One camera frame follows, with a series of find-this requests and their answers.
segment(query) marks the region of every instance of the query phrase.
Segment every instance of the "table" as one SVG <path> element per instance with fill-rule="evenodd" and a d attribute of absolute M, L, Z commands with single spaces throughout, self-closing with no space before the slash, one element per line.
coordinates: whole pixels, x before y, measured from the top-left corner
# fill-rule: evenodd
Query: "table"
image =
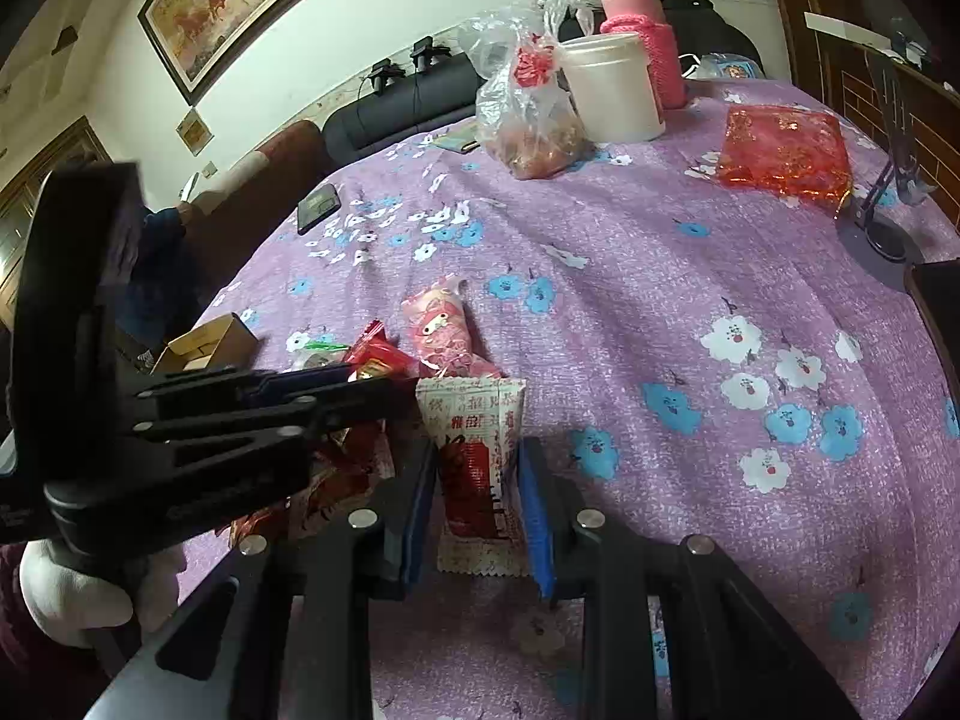
<path fill-rule="evenodd" d="M 710 178 L 731 103 L 823 107 L 774 81 L 695 92 L 664 137 L 547 181 L 431 136 L 346 167 L 337 220 L 280 225 L 200 321 L 237 312 L 276 370 L 375 317 L 410 350 L 400 300 L 462 276 L 555 469 L 646 536 L 713 536 L 864 718 L 895 717 L 960 619 L 944 375 L 910 299 L 853 263 L 828 214 Z M 842 124 L 869 186 L 885 155 Z M 928 260 L 960 256 L 934 203 L 885 204 Z M 223 552 L 192 542 L 184 591 Z M 373 695 L 388 718 L 573 717 L 578 615 L 530 579 L 427 570 L 407 603 L 371 608 Z"/>

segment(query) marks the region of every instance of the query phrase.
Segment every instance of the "wooden cabinet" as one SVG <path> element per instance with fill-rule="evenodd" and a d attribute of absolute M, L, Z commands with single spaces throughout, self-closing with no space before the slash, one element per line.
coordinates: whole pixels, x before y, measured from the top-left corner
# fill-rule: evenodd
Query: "wooden cabinet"
<path fill-rule="evenodd" d="M 110 161 L 107 151 L 90 127 L 90 122 L 86 117 L 81 117 L 47 143 L 47 146 L 0 190 L 0 322 L 11 330 L 24 245 L 43 180 L 58 165 L 85 154 L 92 154 L 98 161 Z"/>

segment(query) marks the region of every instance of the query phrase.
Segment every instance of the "blue gripper pad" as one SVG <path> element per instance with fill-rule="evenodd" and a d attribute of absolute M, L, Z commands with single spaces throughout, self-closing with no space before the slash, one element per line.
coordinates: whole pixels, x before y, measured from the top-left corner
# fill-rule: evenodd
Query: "blue gripper pad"
<path fill-rule="evenodd" d="M 530 452 L 536 449 L 539 449 L 536 439 L 524 439 L 520 442 L 517 450 L 517 486 L 520 488 L 530 572 L 541 589 L 541 596 L 552 598 L 557 581 L 553 570 L 553 533 L 550 531 L 544 498 L 539 489 L 538 471 L 530 460 Z"/>
<path fill-rule="evenodd" d="M 429 442 L 428 446 L 429 456 L 424 462 L 424 471 L 416 481 L 413 512 L 403 531 L 403 567 L 400 579 L 405 589 L 419 581 L 421 567 L 424 565 L 424 541 L 437 479 L 437 450 L 433 442 Z"/>

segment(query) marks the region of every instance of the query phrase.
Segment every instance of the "phone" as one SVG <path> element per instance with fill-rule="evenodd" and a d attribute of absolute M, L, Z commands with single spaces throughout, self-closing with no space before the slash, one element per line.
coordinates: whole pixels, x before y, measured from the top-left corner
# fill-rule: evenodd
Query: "phone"
<path fill-rule="evenodd" d="M 322 184 L 296 204 L 296 234 L 310 230 L 340 210 L 340 198 L 333 184 Z"/>
<path fill-rule="evenodd" d="M 960 403 L 960 260 L 912 266 L 904 281 L 944 367 L 950 397 Z"/>

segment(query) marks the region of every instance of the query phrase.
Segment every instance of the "white plastic container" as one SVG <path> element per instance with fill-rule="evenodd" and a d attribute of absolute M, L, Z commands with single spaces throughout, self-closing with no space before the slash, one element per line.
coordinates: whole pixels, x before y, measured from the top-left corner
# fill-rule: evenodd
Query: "white plastic container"
<path fill-rule="evenodd" d="M 666 129 L 640 35 L 590 35 L 560 45 L 560 66 L 594 143 L 652 141 Z"/>

